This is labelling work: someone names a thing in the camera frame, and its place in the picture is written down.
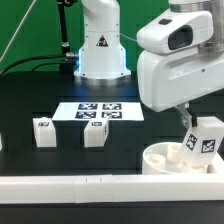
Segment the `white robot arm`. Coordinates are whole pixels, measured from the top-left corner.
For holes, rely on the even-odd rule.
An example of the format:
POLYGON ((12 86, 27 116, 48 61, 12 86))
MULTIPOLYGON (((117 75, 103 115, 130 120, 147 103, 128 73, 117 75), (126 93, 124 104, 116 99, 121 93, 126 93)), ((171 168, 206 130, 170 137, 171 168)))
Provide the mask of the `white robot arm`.
MULTIPOLYGON (((106 85, 130 75, 120 44, 117 0, 81 0, 84 44, 74 76, 106 85)), ((185 123, 197 119, 187 103, 224 88, 224 0, 168 0, 169 8, 137 32, 141 101, 160 112, 176 107, 185 123)))

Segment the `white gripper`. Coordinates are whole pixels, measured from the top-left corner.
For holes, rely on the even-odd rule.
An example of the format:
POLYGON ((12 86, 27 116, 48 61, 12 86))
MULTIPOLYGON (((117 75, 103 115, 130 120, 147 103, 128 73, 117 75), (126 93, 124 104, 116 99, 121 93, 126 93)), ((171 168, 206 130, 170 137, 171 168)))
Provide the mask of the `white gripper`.
POLYGON ((199 53, 213 32, 208 11, 167 10, 137 33, 141 101, 156 112, 176 106, 185 128, 197 126, 186 102, 224 88, 224 52, 199 53))

